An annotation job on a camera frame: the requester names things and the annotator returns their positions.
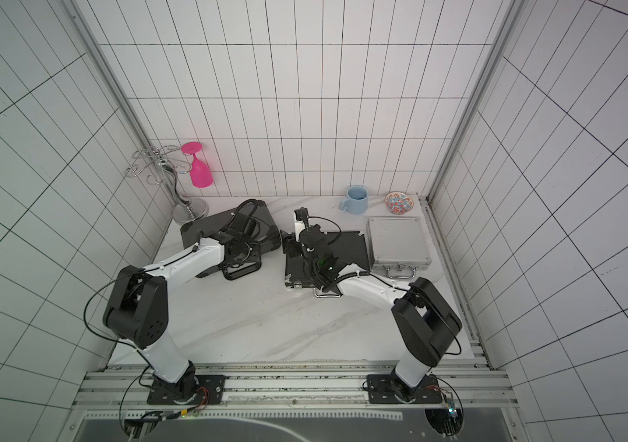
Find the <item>decorative bowl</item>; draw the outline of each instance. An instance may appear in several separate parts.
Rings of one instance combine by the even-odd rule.
[[[414,200],[402,192],[390,192],[385,197],[385,205],[391,214],[402,215],[412,210]]]

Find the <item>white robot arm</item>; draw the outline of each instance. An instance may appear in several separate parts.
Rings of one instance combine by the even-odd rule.
[[[200,238],[192,247],[142,269],[125,267],[103,316],[103,323],[149,362],[159,382],[183,392],[180,402],[189,402],[195,394],[193,365],[167,331],[168,291],[220,264],[224,255],[223,244]]]
[[[402,402],[409,402],[452,342],[459,345],[456,335],[461,331],[461,320],[430,281],[417,278],[403,283],[342,262],[331,251],[319,225],[309,225],[307,209],[302,207],[294,213],[295,234],[283,239],[283,247],[301,253],[305,273],[314,287],[333,296],[354,296],[391,308],[406,351],[390,374],[390,384]],[[417,308],[426,312],[421,315]]]

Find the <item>marble tabletop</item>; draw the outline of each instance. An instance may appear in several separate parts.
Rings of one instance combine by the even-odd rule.
[[[368,217],[392,216],[383,196],[369,198],[363,215],[339,211],[341,197],[261,197],[279,228],[293,231],[293,210],[306,207],[310,216],[330,218],[345,231],[366,231]],[[206,197],[210,214],[234,208],[243,197]],[[421,201],[405,217],[424,217]],[[326,221],[316,220],[323,230]],[[432,281],[459,314],[459,307],[441,261],[422,223],[432,264],[417,275]],[[180,226],[172,222],[156,261],[183,249]],[[316,298],[311,288],[284,285],[285,255],[278,250],[262,256],[262,268],[235,281],[220,273],[194,278],[169,293],[169,324],[177,346],[195,363],[284,361],[396,361],[405,345],[389,309],[358,298]],[[460,356],[473,358],[468,335],[458,335]],[[144,364],[134,350],[115,348],[110,365]]]

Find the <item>white tiled wall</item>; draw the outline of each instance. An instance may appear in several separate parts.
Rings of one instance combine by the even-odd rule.
[[[427,194],[509,0],[77,0],[189,195]]]
[[[433,207],[533,442],[628,440],[628,1],[529,3]]]
[[[170,219],[162,190],[123,180],[124,121],[55,0],[0,0],[0,441],[55,440],[109,345],[84,304]]]

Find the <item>pink wine glass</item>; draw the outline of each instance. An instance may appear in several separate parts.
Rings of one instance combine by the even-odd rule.
[[[191,182],[194,187],[209,187],[214,183],[214,177],[211,175],[209,166],[203,161],[196,158],[196,153],[201,152],[203,146],[197,141],[190,141],[182,146],[182,152],[185,155],[194,155],[194,161],[191,163]]]

